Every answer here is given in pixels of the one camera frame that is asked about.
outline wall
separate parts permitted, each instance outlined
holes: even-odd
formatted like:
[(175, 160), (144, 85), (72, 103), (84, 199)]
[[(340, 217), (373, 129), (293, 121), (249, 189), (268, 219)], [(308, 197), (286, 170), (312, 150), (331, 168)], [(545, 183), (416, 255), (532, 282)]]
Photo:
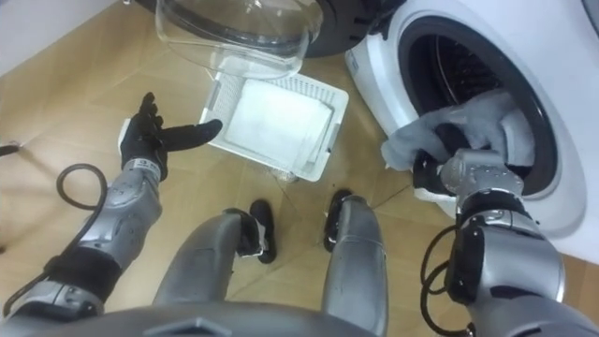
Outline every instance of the wall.
[(117, 0), (0, 0), (0, 76)]

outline floor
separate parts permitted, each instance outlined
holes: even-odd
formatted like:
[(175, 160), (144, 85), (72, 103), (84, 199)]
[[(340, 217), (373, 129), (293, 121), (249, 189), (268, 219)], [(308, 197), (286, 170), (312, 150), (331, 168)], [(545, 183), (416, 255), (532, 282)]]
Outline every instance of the floor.
[[(432, 336), (418, 311), (417, 273), (429, 240), (451, 223), (435, 205), (413, 198), (410, 174), (385, 170), (382, 130), (360, 98), (343, 58), (306, 62), (302, 73), (344, 89), (350, 101), (332, 156), (318, 183), (278, 181), (267, 169), (210, 146), (171, 154), (161, 184), (163, 215), (141, 256), (110, 297), (109, 311), (150, 304), (168, 263), (185, 237), (225, 208), (247, 209), (256, 198), (272, 205), (278, 259), (235, 262), (231, 300), (318, 309), (329, 255), (322, 247), (324, 211), (341, 187), (365, 197), (384, 232), (390, 297), (389, 336)], [(115, 177), (116, 140), (123, 119), (153, 91), (166, 125), (196, 123), (211, 88), (207, 71), (161, 44), (153, 16), (118, 3), (0, 78), (0, 135), (24, 150), (0, 159), (0, 299), (40, 272), (79, 229), (87, 212), (58, 198), (54, 180), (66, 166), (87, 162)], [(89, 203), (95, 178), (75, 174), (68, 192)], [(442, 242), (433, 262), (448, 257)], [(599, 323), (599, 267), (565, 256), (566, 301)], [(467, 316), (448, 298), (431, 311), (440, 324), (463, 328)]]

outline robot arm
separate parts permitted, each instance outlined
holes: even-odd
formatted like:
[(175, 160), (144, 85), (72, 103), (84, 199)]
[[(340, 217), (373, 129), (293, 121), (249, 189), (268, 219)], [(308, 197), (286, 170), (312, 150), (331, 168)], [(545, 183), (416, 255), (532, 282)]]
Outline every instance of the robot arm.
[[(222, 128), (220, 121), (212, 121), (162, 129), (162, 117), (153, 100), (153, 95), (147, 94), (139, 112), (124, 127), (120, 144), (123, 171), (103, 189), (101, 208), (86, 220), (65, 251), (16, 294), (14, 299), (19, 301), (14, 307), (9, 301), (0, 335), (24, 336), (101, 315), (114, 286), (138, 257), (150, 227), (162, 212), (158, 185), (168, 175), (167, 152), (202, 145)], [(59, 193), (70, 200), (61, 188)]]
[(561, 256), (526, 212), (523, 181), (503, 159), (459, 150), (440, 174), (458, 201), (445, 289), (473, 323), (463, 331), (433, 329), (453, 336), (599, 336), (588, 318), (561, 303)]

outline white plastic tray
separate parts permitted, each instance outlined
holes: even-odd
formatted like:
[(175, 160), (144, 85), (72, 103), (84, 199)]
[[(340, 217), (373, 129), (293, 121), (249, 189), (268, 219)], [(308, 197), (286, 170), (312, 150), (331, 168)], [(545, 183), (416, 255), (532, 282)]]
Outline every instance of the white plastic tray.
[(225, 134), (240, 101), (241, 90), (245, 81), (244, 78), (224, 73), (218, 73), (214, 78), (211, 94), (199, 120), (200, 123), (206, 123), (212, 119), (219, 119), (223, 122), (223, 131), (211, 141), (211, 145), (282, 172), (291, 173), (301, 179), (310, 182), (318, 181), (325, 170), (345, 115), (345, 108), (347, 108), (349, 99), (347, 92), (299, 74), (285, 79), (265, 81), (286, 90), (318, 99), (332, 109), (329, 125), (326, 128), (323, 142), (319, 145), (316, 160), (303, 165), (301, 168), (289, 168), (279, 164), (276, 158), (268, 158), (254, 153), (226, 140)]

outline gray cloth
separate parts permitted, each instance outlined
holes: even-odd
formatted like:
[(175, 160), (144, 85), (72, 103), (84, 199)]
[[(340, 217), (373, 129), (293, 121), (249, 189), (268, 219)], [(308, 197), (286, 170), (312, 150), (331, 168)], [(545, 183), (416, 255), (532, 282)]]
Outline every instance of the gray cloth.
[(445, 163), (450, 154), (434, 133), (441, 124), (455, 125), (473, 149), (489, 146), (504, 157), (506, 164), (529, 167), (534, 162), (533, 133), (510, 94), (501, 89), (478, 95), (460, 106), (426, 113), (400, 128), (383, 143), (383, 158), (396, 170), (408, 170), (418, 150), (424, 150)]

